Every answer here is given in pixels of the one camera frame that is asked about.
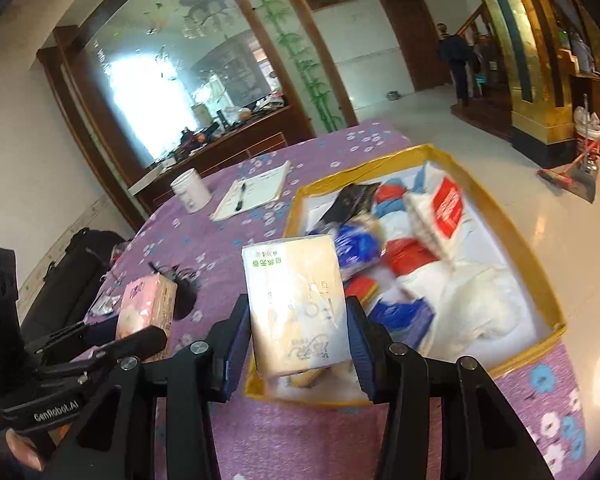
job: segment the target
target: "tiled floor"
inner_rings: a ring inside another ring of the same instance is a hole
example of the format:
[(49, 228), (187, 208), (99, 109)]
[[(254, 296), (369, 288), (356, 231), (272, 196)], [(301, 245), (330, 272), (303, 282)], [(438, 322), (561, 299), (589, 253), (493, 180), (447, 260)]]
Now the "tiled floor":
[(583, 397), (587, 455), (600, 448), (600, 174), (595, 204), (539, 180), (538, 167), (505, 141), (453, 117), (451, 87), (360, 108), (416, 143), (451, 153), (493, 195), (544, 265), (567, 317), (564, 343)]

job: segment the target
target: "paper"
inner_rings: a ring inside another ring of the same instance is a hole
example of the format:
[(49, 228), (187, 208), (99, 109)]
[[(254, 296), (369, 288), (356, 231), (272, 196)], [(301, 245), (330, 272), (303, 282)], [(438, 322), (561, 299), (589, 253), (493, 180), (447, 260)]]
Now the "paper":
[[(272, 202), (273, 200), (278, 200), (282, 193), (289, 167), (290, 163), (286, 161), (282, 166), (266, 171), (263, 174), (245, 180), (234, 180), (229, 191), (227, 191), (224, 198), (220, 201), (216, 212), (211, 215), (211, 219), (217, 222)], [(242, 184), (246, 184), (244, 192), (242, 192)], [(242, 207), (236, 210), (240, 199), (242, 199)]]

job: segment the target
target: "wooden frame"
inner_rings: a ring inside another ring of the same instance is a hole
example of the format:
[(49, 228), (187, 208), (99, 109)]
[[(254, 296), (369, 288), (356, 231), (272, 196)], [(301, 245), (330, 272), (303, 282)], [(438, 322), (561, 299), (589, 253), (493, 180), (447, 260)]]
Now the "wooden frame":
[(56, 46), (42, 48), (38, 51), (37, 56), (45, 70), (46, 78), (49, 81), (58, 107), (62, 112), (64, 121), (91, 171), (93, 171), (93, 174), (111, 201), (120, 210), (122, 216), (129, 222), (129, 225), (136, 231), (139, 230), (144, 224), (144, 218), (131, 202), (125, 189), (120, 187), (118, 180), (111, 173), (104, 158), (100, 155), (96, 143), (91, 139), (91, 135), (75, 105), (64, 76), (62, 76), (62, 55), (60, 54), (60, 49)]
[(336, 101), (338, 102), (338, 106), (340, 107), (340, 111), (344, 116), (347, 126), (357, 126), (360, 123), (358, 122), (356, 113), (351, 105), (349, 94), (347, 94), (347, 89), (340, 78), (340, 73), (338, 72), (336, 63), (333, 61), (333, 57), (331, 57), (331, 53), (327, 48), (327, 44), (324, 42), (324, 38), (322, 37), (322, 34), (320, 34), (317, 25), (315, 25), (314, 19), (311, 16), (311, 9), (309, 8), (309, 5), (307, 4), (306, 0), (289, 1), (298, 13), (298, 19), (308, 34), (310, 41), (314, 44), (315, 51), (317, 52), (318, 58), (322, 63), (322, 67), (324, 68), (327, 78), (331, 83), (333, 93), (336, 97)]
[[(103, 0), (103, 2), (91, 13), (91, 15), (84, 21), (84, 23), (77, 28), (75, 33), (75, 37), (72, 39), (72, 44), (67, 46), (66, 50), (68, 52), (76, 52), (84, 48), (85, 45), (89, 42), (89, 40), (96, 34), (96, 32), (109, 21), (109, 19), (118, 11), (120, 7), (122, 7), (129, 0)], [(260, 20), (257, 18), (253, 7), (248, 0), (235, 0), (240, 12), (244, 15), (247, 23), (251, 27), (254, 35), (256, 36), (260, 46), (264, 49), (267, 54), (267, 58), (275, 70), (276, 75), (282, 85), (283, 91), (285, 93), (286, 98), (289, 101), (289, 104), (294, 106), (296, 111), (296, 116), (301, 123), (302, 127), (305, 128), (308, 132), (312, 133), (312, 136), (315, 137), (314, 131), (311, 127), (311, 123), (304, 112), (304, 107), (302, 106), (302, 101), (296, 92), (296, 88), (294, 87), (291, 78), (276, 50), (273, 45), (269, 35), (264, 30), (264, 27), (260, 23)]]

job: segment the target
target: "red packaging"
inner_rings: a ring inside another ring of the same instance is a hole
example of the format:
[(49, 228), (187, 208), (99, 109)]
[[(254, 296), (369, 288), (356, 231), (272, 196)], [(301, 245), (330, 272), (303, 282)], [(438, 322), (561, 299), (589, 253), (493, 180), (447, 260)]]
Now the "red packaging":
[(438, 258), (416, 238), (398, 238), (387, 242), (384, 260), (396, 276), (405, 276)]
[(433, 218), (440, 232), (451, 238), (462, 219), (462, 192), (455, 182), (445, 177), (432, 201)]
[(387, 200), (398, 200), (402, 198), (407, 190), (398, 184), (382, 184), (376, 191), (376, 203), (386, 202)]
[(357, 275), (349, 282), (349, 285), (344, 289), (344, 295), (355, 296), (358, 298), (360, 305), (366, 311), (368, 302), (378, 291), (378, 282), (366, 276)]

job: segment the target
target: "floral tablecloth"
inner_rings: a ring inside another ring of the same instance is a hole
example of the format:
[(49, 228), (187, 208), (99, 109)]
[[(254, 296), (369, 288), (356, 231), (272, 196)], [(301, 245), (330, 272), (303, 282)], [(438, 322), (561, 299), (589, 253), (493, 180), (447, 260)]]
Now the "floral tablecloth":
[[(165, 203), (136, 235), (109, 273), (103, 289), (122, 293), (148, 273), (149, 261), (194, 269), (201, 285), (195, 309), (174, 322), (171, 352), (203, 338), (228, 317), (246, 292), (241, 248), (282, 236), (296, 190), (318, 178), (411, 145), (379, 121), (367, 121), (295, 146), (258, 156), (206, 177), (211, 202), (187, 214), (177, 198)], [(259, 174), (289, 160), (282, 198), (214, 223), (209, 215), (241, 177)], [(538, 362), (496, 381), (533, 436), (554, 476), (574, 480), (586, 466), (580, 398), (562, 344)], [(440, 477), (440, 402), (431, 401), (429, 478)], [(386, 417), (384, 406), (326, 410), (256, 402), (241, 386), (227, 404), (212, 407), (212, 424), (223, 479), (336, 480), (373, 478)], [(164, 412), (158, 413), (156, 478), (166, 478)]]

